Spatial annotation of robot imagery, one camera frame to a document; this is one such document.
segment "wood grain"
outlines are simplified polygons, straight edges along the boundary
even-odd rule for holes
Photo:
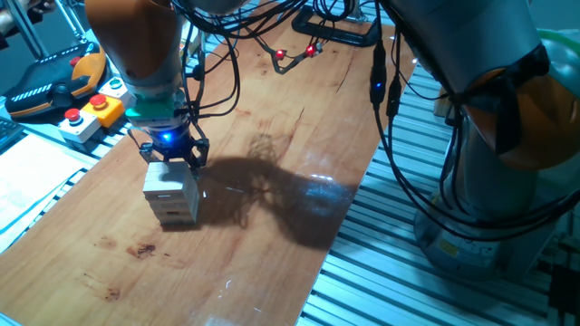
[[[309,40],[289,22],[265,38],[289,53]],[[328,43],[285,76],[253,41],[238,49],[241,101],[201,123],[211,149],[199,224],[160,227],[125,138],[0,256],[0,312],[23,325],[295,323],[379,141],[372,48]],[[409,76],[406,46],[401,59]],[[223,64],[204,102],[231,83]]]

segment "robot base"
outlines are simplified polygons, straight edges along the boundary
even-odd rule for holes
[[[439,193],[433,195],[431,202],[441,209],[447,209],[442,205]],[[519,229],[507,232],[475,229],[450,221],[433,209],[424,208],[446,227],[464,235],[494,238],[519,231]],[[458,209],[449,212],[465,220],[472,219],[462,215]],[[429,261],[440,269],[470,280],[483,281],[503,277],[515,281],[524,277],[534,266],[555,228],[556,222],[501,242],[470,241],[443,230],[418,211],[414,230],[419,247]]]

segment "red button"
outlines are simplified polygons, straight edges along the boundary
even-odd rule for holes
[[[81,118],[81,112],[79,109],[69,109],[64,113],[64,117],[70,122],[75,122]]]
[[[93,97],[91,97],[90,103],[92,106],[100,106],[102,104],[104,104],[107,101],[107,97],[99,94],[99,95],[95,95]]]
[[[81,60],[81,57],[74,57],[71,59],[71,61],[69,63],[71,64],[72,67],[74,67],[77,63],[79,63],[80,60]]]

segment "control box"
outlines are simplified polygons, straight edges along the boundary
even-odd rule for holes
[[[66,118],[58,125],[58,130],[64,141],[71,148],[91,152],[104,139],[101,123],[89,112],[69,109],[64,113]]]
[[[91,97],[82,111],[95,115],[104,128],[109,128],[123,115],[125,108],[121,100],[98,94]]]
[[[125,82],[119,77],[114,77],[105,82],[99,89],[99,93],[117,100],[121,100],[123,107],[132,108],[135,105],[135,97],[129,93]]]

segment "yellow and black device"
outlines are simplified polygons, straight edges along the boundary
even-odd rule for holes
[[[4,96],[13,118],[69,108],[97,92],[106,79],[107,58],[97,43],[75,45],[33,63]]]

